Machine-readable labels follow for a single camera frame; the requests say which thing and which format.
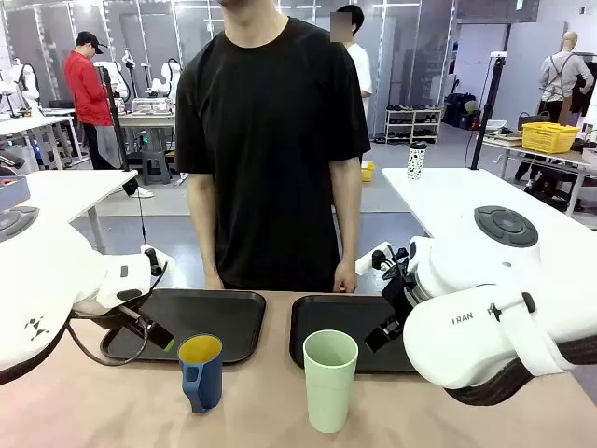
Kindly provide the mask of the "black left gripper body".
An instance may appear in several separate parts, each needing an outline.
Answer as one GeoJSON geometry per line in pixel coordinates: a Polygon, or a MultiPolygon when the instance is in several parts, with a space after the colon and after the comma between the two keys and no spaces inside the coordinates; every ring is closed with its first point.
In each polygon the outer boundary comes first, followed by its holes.
{"type": "Polygon", "coordinates": [[[104,329],[127,329],[133,334],[144,334],[151,331],[154,322],[142,313],[139,308],[119,306],[113,308],[100,318],[100,326],[104,329]]]}

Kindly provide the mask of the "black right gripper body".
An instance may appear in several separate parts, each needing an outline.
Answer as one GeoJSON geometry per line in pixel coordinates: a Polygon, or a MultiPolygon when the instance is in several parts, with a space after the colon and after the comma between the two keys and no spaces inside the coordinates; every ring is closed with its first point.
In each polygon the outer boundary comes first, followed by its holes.
{"type": "Polygon", "coordinates": [[[398,323],[404,323],[414,308],[408,298],[416,286],[414,276],[395,273],[393,276],[384,275],[383,279],[387,284],[382,290],[382,297],[393,308],[393,319],[398,323]]]}

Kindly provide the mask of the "pale green plastic cup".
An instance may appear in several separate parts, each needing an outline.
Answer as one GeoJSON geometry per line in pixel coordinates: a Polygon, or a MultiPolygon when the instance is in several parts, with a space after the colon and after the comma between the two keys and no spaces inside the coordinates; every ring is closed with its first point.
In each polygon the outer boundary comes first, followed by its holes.
{"type": "Polygon", "coordinates": [[[321,433],[337,433],[348,416],[358,345],[344,332],[322,329],[305,339],[302,350],[309,422],[321,433]]]}

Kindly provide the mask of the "person's left forearm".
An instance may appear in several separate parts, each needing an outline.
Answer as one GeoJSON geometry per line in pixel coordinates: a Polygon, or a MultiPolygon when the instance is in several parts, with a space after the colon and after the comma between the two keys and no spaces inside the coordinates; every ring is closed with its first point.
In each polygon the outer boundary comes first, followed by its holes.
{"type": "Polygon", "coordinates": [[[341,243],[340,261],[354,272],[358,260],[360,210],[358,207],[334,207],[341,243]]]}

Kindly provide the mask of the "person's right forearm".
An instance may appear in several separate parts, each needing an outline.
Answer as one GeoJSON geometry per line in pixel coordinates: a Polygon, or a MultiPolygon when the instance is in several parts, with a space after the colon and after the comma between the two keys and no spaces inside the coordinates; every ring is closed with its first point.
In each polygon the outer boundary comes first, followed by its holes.
{"type": "Polygon", "coordinates": [[[212,206],[192,204],[190,215],[198,237],[204,275],[218,273],[215,256],[216,214],[212,206]]]}

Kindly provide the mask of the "person's left hand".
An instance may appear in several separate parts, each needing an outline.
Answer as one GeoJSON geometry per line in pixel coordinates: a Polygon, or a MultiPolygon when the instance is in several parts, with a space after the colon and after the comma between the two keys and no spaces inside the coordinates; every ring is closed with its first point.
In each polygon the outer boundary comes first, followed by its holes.
{"type": "Polygon", "coordinates": [[[355,293],[358,285],[357,273],[355,271],[355,262],[342,260],[336,268],[334,274],[334,293],[355,293]]]}

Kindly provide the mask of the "black plastic tray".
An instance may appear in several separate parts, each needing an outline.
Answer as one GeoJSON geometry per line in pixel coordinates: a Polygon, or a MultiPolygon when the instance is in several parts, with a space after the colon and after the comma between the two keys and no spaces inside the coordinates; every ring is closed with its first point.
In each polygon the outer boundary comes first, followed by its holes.
{"type": "Polygon", "coordinates": [[[373,353],[365,344],[366,337],[390,317],[393,308],[378,296],[310,295],[292,305],[289,354],[303,365],[302,345],[310,334],[321,329],[335,329],[350,335],[358,344],[357,374],[414,374],[400,338],[373,353]]]}
{"type": "Polygon", "coordinates": [[[221,340],[223,363],[229,366],[255,352],[266,301],[251,291],[157,289],[141,310],[174,336],[170,351],[149,343],[139,356],[141,361],[175,362],[184,340],[205,333],[221,340]]]}

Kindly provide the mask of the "blue mug yellow inside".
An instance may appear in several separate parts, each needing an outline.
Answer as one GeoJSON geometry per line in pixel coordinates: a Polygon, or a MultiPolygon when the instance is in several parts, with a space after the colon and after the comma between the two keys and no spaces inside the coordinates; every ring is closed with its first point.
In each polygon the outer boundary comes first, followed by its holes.
{"type": "Polygon", "coordinates": [[[178,348],[182,389],[193,413],[206,413],[222,397],[223,344],[211,334],[187,338],[178,348]]]}

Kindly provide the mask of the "large white table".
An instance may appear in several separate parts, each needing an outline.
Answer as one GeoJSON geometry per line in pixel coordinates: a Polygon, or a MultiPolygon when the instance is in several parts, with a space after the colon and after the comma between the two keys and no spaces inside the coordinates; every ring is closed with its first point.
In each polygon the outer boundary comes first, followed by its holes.
{"type": "Polygon", "coordinates": [[[384,168],[382,174],[433,237],[479,206],[501,205],[520,213],[538,230],[545,270],[597,298],[596,231],[482,169],[424,168],[416,180],[408,179],[405,168],[384,168]]]}

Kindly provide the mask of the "white bottle black spots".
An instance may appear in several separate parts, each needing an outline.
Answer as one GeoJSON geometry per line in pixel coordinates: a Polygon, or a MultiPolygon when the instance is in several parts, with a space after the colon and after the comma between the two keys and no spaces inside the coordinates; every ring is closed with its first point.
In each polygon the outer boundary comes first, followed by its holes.
{"type": "Polygon", "coordinates": [[[407,178],[409,180],[417,180],[421,177],[426,149],[427,144],[425,142],[415,141],[410,144],[407,164],[407,178]]]}

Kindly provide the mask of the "white table with blue box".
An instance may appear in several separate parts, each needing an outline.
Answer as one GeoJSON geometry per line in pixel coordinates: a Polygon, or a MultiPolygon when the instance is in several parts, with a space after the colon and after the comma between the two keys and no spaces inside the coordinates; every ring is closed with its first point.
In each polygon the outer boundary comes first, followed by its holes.
{"type": "Polygon", "coordinates": [[[135,178],[136,170],[48,170],[25,176],[30,196],[16,206],[31,206],[42,217],[72,222],[88,214],[97,250],[105,254],[106,246],[96,205],[135,178]]]}

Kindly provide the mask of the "grey stool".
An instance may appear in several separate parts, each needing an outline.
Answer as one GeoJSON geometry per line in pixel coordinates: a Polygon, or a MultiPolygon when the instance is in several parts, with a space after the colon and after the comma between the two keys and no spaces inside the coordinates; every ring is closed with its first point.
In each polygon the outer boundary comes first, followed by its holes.
{"type": "Polygon", "coordinates": [[[142,150],[141,161],[142,176],[145,185],[168,185],[171,182],[171,172],[164,150],[142,150]]]}

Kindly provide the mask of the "blue-grey box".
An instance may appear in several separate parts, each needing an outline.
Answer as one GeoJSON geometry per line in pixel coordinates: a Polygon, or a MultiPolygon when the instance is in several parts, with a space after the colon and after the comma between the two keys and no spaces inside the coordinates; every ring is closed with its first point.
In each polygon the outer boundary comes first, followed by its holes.
{"type": "Polygon", "coordinates": [[[24,203],[30,196],[25,176],[0,176],[0,212],[24,203]]]}

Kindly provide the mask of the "white shoe rack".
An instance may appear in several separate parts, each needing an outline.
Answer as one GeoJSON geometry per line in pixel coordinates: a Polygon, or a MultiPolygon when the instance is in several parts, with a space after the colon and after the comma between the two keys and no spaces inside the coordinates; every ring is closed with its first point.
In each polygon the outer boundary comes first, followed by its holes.
{"type": "Polygon", "coordinates": [[[384,119],[384,141],[386,144],[436,143],[440,122],[441,110],[437,107],[388,105],[384,119]]]}

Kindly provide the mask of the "person torso black T-shirt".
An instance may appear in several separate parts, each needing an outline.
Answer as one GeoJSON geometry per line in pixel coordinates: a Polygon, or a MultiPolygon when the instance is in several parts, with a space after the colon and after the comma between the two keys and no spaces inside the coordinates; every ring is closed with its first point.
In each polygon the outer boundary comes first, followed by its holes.
{"type": "Polygon", "coordinates": [[[333,292],[334,207],[361,212],[368,128],[354,61],[272,0],[218,0],[223,29],[177,87],[175,161],[216,214],[225,288],[333,292]]]}

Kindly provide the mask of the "black bags pile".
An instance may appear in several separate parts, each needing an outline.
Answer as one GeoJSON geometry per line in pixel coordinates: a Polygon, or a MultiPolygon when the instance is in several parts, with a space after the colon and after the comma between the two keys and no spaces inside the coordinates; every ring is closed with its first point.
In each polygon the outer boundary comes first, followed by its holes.
{"type": "Polygon", "coordinates": [[[469,130],[478,110],[474,94],[453,92],[444,99],[442,121],[452,127],[469,130]]]}

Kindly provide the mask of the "black stand pole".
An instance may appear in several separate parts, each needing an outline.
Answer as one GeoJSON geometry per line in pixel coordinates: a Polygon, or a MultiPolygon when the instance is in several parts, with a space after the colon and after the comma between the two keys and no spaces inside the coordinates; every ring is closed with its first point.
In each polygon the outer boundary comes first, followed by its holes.
{"type": "Polygon", "coordinates": [[[117,108],[113,90],[112,90],[111,78],[110,78],[109,73],[105,67],[100,66],[98,68],[98,71],[99,71],[101,80],[106,88],[107,101],[109,103],[109,109],[110,109],[110,113],[112,116],[113,128],[114,128],[116,139],[118,142],[118,151],[119,151],[121,165],[124,168],[125,172],[129,172],[130,166],[127,161],[126,148],[125,148],[124,140],[122,138],[122,130],[121,130],[119,118],[118,118],[118,108],[117,108]]]}

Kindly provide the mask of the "black pole white top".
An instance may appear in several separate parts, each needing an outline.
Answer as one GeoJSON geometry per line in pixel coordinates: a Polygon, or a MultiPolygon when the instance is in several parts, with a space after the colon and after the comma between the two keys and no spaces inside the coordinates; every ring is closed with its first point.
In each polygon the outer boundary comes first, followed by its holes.
{"type": "Polygon", "coordinates": [[[479,126],[479,132],[477,136],[477,142],[475,150],[473,152],[472,162],[469,168],[471,170],[477,170],[479,165],[479,157],[481,148],[483,145],[483,139],[486,133],[487,124],[492,116],[495,99],[498,93],[499,84],[503,72],[503,68],[506,64],[507,52],[506,51],[494,51],[490,55],[490,61],[493,62],[492,79],[490,83],[489,92],[484,104],[483,112],[481,114],[481,121],[479,126]]]}

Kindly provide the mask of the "table under yellow basket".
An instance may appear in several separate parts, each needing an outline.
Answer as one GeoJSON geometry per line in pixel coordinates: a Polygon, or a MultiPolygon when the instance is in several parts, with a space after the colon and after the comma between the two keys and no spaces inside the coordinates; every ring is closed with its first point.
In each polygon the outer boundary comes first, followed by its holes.
{"type": "Polygon", "coordinates": [[[494,163],[500,165],[501,171],[499,177],[501,179],[506,178],[509,161],[526,161],[526,155],[545,158],[544,161],[538,161],[537,159],[529,160],[531,165],[535,164],[536,166],[545,167],[562,175],[571,175],[573,179],[571,180],[572,187],[569,192],[570,198],[564,202],[566,208],[563,210],[569,217],[575,212],[578,195],[585,179],[588,177],[597,179],[597,162],[586,161],[581,154],[574,151],[551,155],[541,154],[540,152],[523,148],[520,138],[516,146],[506,143],[505,139],[493,137],[484,137],[482,144],[502,151],[494,161],[494,163]]]}

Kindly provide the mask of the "clear plastic box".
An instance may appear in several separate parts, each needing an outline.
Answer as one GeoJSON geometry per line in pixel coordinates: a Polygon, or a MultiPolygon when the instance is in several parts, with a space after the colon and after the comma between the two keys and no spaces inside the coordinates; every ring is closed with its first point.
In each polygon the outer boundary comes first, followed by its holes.
{"type": "Polygon", "coordinates": [[[132,113],[137,115],[170,115],[174,112],[173,100],[169,97],[135,98],[132,113]]]}

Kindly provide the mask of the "background white work table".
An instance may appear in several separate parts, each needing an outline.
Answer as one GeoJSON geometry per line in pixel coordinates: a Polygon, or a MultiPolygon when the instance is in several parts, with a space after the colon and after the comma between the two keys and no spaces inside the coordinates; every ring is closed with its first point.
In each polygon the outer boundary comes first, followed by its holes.
{"type": "Polygon", "coordinates": [[[64,170],[88,161],[81,152],[76,129],[70,116],[31,116],[0,120],[0,145],[23,140],[33,153],[39,154],[38,170],[64,170]]]}

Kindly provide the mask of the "yellow plastic basket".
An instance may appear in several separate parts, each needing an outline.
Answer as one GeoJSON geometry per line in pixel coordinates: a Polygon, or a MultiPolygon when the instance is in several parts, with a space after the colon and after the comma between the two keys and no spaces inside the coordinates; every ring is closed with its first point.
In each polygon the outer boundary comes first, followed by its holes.
{"type": "Polygon", "coordinates": [[[559,123],[525,124],[522,129],[522,147],[545,154],[562,154],[571,150],[579,129],[559,123]]]}

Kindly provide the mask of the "black handbag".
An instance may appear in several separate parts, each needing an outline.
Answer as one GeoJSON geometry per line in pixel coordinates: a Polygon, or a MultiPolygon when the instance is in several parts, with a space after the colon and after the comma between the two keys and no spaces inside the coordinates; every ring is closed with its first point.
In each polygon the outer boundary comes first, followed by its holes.
{"type": "Polygon", "coordinates": [[[545,110],[535,115],[530,115],[527,112],[521,112],[518,118],[518,127],[517,129],[521,131],[525,124],[529,123],[541,123],[541,122],[550,122],[551,116],[550,113],[545,110]]]}

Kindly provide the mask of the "man in red shirt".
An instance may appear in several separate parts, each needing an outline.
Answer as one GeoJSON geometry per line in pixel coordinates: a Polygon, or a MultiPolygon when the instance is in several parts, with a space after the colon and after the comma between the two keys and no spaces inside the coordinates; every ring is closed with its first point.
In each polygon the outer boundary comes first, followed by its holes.
{"type": "Polygon", "coordinates": [[[108,93],[91,59],[102,54],[97,37],[81,31],[64,63],[64,77],[72,94],[76,117],[83,128],[94,170],[122,170],[108,93]]]}

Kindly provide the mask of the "person in white shirt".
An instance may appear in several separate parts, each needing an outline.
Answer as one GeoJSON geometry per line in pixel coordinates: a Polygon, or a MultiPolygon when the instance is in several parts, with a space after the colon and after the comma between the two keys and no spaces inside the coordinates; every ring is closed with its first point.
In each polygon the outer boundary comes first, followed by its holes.
{"type": "Polygon", "coordinates": [[[342,31],[340,35],[345,37],[343,41],[344,47],[351,55],[354,66],[356,69],[361,99],[363,103],[365,117],[368,116],[369,98],[372,96],[372,78],[370,71],[370,60],[367,52],[355,42],[355,35],[361,29],[365,15],[361,7],[357,5],[345,5],[337,9],[337,12],[342,14],[344,19],[350,18],[350,33],[348,36],[347,31],[342,31]]]}

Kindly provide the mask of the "background white robot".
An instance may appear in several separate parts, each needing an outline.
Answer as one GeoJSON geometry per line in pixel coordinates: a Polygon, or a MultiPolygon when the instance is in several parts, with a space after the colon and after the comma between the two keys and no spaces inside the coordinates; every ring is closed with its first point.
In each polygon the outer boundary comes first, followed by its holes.
{"type": "Polygon", "coordinates": [[[178,82],[182,67],[175,58],[170,58],[161,68],[161,79],[153,78],[149,93],[154,97],[167,97],[172,100],[176,97],[178,82]]]}
{"type": "Polygon", "coordinates": [[[0,100],[12,118],[41,116],[40,92],[35,69],[19,58],[0,70],[0,100]]]}

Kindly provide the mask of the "mannequin with apron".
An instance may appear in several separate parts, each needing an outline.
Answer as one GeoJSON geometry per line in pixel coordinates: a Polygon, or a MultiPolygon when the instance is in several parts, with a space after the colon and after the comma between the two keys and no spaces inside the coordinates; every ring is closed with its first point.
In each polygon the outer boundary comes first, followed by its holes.
{"type": "Polygon", "coordinates": [[[562,37],[562,50],[547,57],[542,63],[538,81],[540,101],[535,115],[522,112],[519,115],[518,129],[530,122],[549,121],[567,125],[570,120],[573,91],[581,77],[584,84],[578,88],[586,94],[593,86],[594,76],[582,56],[574,49],[578,34],[567,31],[562,37]]]}

